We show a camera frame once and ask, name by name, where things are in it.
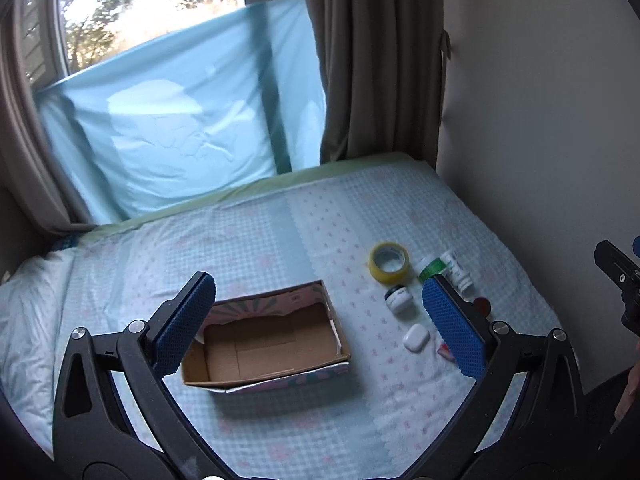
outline bed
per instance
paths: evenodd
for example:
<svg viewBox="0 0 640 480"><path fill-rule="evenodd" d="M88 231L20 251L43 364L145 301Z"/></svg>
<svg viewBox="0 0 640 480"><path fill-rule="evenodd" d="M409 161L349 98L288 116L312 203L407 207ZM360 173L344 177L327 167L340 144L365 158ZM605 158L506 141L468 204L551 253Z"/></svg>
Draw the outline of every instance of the bed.
<svg viewBox="0 0 640 480"><path fill-rule="evenodd" d="M76 247L25 262L0 286L0 381L36 441L51 452L54 389L69 334L122 330L147 319L198 270L218 298L324 280L351 346L349 373L321 383L217 395L164 378L209 445L241 476L392 478L440 433L474 381L438 354L442 341L417 301L396 317L369 275L383 240L412 261L455 250L491 300L492 319L546 335L558 318L514 256L423 162L389 154L284 174L104 226ZM408 283L420 298L416 279ZM433 337L401 343L415 322ZM524 378L516 376L481 447L501 435ZM122 377L140 439L155 445Z"/></svg>

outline open cardboard box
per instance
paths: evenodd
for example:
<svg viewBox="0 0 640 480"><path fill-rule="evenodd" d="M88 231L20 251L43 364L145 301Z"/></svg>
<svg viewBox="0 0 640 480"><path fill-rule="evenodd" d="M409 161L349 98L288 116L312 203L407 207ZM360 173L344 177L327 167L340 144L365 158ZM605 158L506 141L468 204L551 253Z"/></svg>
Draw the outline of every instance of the open cardboard box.
<svg viewBox="0 0 640 480"><path fill-rule="evenodd" d="M345 373L350 350L321 281L213 304L182 360L187 386L287 388Z"/></svg>

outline hand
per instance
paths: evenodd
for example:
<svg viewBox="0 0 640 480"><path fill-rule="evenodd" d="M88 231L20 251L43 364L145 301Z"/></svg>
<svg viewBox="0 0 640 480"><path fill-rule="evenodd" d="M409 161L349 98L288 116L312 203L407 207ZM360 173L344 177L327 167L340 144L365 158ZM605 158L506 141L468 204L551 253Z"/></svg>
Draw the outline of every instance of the hand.
<svg viewBox="0 0 640 480"><path fill-rule="evenodd" d="M636 348L640 350L640 342L636 345ZM638 391L640 386L640 362L636 364L631 371L629 372L628 382L626 384L626 388L624 393L622 394L622 398L620 402L616 406L616 420L620 421L626 415L626 412L629 411L631 405L636 400L636 392Z"/></svg>

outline tape roll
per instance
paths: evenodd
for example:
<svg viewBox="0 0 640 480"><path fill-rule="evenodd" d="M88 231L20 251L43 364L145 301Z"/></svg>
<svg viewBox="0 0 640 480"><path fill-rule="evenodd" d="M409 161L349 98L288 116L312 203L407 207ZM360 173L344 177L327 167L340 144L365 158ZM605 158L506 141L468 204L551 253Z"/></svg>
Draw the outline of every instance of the tape roll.
<svg viewBox="0 0 640 480"><path fill-rule="evenodd" d="M369 253L369 272L373 278L385 285L398 282L409 268L409 254L402 245L383 242Z"/></svg>

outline white wall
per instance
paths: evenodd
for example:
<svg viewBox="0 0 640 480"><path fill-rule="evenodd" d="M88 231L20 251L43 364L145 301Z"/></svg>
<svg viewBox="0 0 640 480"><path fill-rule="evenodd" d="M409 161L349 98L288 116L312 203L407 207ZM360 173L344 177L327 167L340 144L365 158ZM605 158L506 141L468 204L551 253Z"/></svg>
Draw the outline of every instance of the white wall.
<svg viewBox="0 0 640 480"><path fill-rule="evenodd" d="M556 310L589 390L638 358L593 250L640 235L640 20L626 0L445 1L438 172Z"/></svg>

